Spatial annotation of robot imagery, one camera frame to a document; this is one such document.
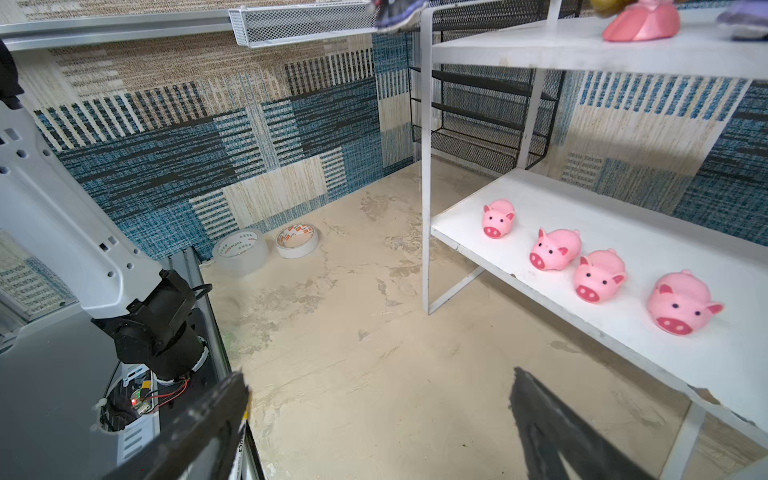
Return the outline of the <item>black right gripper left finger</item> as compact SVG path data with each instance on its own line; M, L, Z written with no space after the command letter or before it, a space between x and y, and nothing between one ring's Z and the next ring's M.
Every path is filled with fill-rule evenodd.
M138 455L108 472L107 479L180 479L192 470L199 479L228 479L245 430L249 388L232 372Z

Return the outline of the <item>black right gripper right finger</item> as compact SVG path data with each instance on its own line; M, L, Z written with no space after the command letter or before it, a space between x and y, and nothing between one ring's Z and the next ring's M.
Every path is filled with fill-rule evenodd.
M517 367L510 393L530 479L649 479L651 476L530 372Z

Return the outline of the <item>pink pig toy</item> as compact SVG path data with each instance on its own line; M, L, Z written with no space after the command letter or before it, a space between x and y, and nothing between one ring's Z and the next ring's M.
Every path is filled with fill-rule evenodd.
M668 273L656 281L646 302L653 323L665 332L687 336L724 310L712 300L705 282L690 270Z
M533 267L542 271L564 270L581 253L582 240L578 230L539 229L538 238L529 253Z
M596 304L614 298L627 279L626 265L614 249L596 250L579 258L573 286L580 299Z
M483 206L482 229L491 239L500 239L509 234L516 217L514 205L505 199L499 199Z

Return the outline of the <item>doll toy figure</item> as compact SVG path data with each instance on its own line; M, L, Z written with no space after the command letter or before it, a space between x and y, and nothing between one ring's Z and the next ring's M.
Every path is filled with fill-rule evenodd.
M603 31L605 41L642 42L678 34L681 19L672 0L595 0L590 2L600 18L616 16Z

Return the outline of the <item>purple toy figure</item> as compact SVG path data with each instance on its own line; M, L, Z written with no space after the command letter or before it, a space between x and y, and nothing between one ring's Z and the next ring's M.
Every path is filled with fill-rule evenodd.
M375 27L381 32L405 29L429 4L427 0L374 0Z

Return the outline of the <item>black purple Kuromi figurine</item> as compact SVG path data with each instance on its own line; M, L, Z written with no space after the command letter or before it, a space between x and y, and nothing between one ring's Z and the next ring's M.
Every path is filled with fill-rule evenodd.
M767 9L767 0L735 1L717 17L716 25L734 40L766 40Z

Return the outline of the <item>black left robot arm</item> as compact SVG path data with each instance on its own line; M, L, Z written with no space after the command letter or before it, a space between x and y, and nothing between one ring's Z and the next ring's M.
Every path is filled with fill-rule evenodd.
M58 160L24 108L1 50L1 227L72 292L126 364L189 376L209 349L189 325L198 299L177 272L141 253Z

